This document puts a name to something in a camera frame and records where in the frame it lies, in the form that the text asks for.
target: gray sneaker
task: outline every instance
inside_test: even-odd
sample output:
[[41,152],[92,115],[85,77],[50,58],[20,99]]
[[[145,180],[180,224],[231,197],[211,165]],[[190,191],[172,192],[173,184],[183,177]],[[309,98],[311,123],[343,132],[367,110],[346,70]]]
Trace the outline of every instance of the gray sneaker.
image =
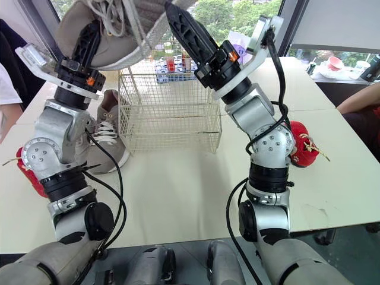
[[[94,139],[118,162],[121,167],[128,159],[129,152],[126,150],[118,134],[118,92],[107,90],[104,99],[97,110],[96,128]],[[89,170],[92,174],[104,174],[116,170],[115,164],[91,142],[87,157],[87,166],[100,164]]]
[[[196,0],[172,0],[182,9]],[[93,20],[102,22],[102,36],[93,68],[117,70],[136,64],[151,52],[169,28],[166,0],[77,0],[55,33],[62,53],[71,57],[80,31]]]

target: white wire basket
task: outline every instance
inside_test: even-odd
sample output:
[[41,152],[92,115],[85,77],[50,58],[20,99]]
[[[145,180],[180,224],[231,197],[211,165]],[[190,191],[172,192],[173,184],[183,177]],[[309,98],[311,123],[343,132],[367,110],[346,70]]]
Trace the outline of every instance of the white wire basket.
[[165,148],[215,153],[219,146],[219,103],[195,78],[194,62],[175,61],[173,66],[169,59],[168,67],[166,59],[151,56],[119,71],[119,135],[131,153]]

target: person's arm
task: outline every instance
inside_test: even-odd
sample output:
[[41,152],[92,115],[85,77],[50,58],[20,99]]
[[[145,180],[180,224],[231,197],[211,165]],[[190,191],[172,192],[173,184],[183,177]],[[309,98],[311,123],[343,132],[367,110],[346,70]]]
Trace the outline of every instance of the person's arm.
[[11,127],[16,123],[18,118],[23,114],[20,104],[6,104],[0,105],[0,111],[2,112],[2,120],[4,121],[1,128],[0,144],[7,135]]
[[368,86],[345,99],[337,109],[341,114],[346,114],[377,104],[380,104],[380,83]]

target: wall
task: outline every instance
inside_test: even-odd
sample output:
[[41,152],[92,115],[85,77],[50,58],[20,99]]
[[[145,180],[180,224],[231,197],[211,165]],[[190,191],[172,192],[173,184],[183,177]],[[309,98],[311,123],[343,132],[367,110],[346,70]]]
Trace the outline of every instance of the wall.
[[293,44],[380,50],[379,0],[309,0]]
[[28,43],[42,46],[27,17],[18,4],[18,0],[0,0],[0,18],[16,31]]

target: robotic arm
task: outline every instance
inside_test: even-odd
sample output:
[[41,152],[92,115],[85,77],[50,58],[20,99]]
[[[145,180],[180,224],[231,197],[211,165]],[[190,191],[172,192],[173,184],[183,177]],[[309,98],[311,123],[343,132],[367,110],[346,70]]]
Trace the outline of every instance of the robotic arm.
[[[248,78],[267,57],[282,19],[259,19],[247,48],[253,58],[242,68],[229,41],[218,46],[202,24],[173,4],[166,5],[166,13],[173,34],[198,65],[197,78],[204,87],[216,91],[215,98],[225,102],[227,113],[250,139],[246,148],[251,155],[249,178],[239,184],[244,184],[249,198],[239,205],[240,233],[255,244],[271,282],[350,284],[307,244],[289,238],[288,155],[295,142],[289,127],[282,123],[287,108],[280,97],[283,116],[279,121],[274,119],[273,104]],[[44,69],[44,59],[32,46],[17,50],[34,74],[58,85],[22,153],[24,164],[33,169],[51,201],[48,209],[58,241],[2,267],[1,284],[76,284],[113,231],[110,208],[97,202],[95,190],[86,184],[82,173],[89,144],[85,130],[91,125],[86,109],[105,81],[102,74],[89,68],[99,41],[99,22],[94,21],[82,30],[72,58],[56,67],[58,77]],[[247,266],[261,284],[253,268]]]
[[91,125],[86,109],[105,81],[101,73],[88,67],[99,41],[100,24],[94,21],[83,28],[72,58],[57,65],[58,76],[44,69],[47,62],[33,46],[16,50],[35,75],[58,85],[21,155],[50,199],[57,242],[2,267],[1,284],[74,284],[101,254],[113,231],[111,209],[97,201],[96,190],[87,185],[82,173],[89,146],[85,129]]
[[[271,48],[273,57],[274,46],[270,44],[281,27],[282,19],[260,17],[247,47],[253,57],[241,68],[232,44],[226,40],[218,47],[204,26],[187,11],[167,4],[166,15],[173,34],[198,65],[195,75],[199,81],[204,87],[216,91],[215,99],[225,102],[226,112],[251,140],[246,148],[251,155],[249,178],[240,183],[245,183],[249,198],[239,205],[240,233],[255,244],[272,284],[351,284],[310,246],[289,236],[288,186],[292,183],[287,181],[288,155],[294,147],[294,138],[281,119],[274,119],[273,105],[259,85],[252,84],[248,78],[263,63]],[[284,78],[280,76],[280,80],[283,82],[280,82],[278,105],[282,119],[285,119],[287,108],[282,102]],[[231,236],[249,263],[235,237]],[[247,266],[255,281],[261,284],[250,264]]]

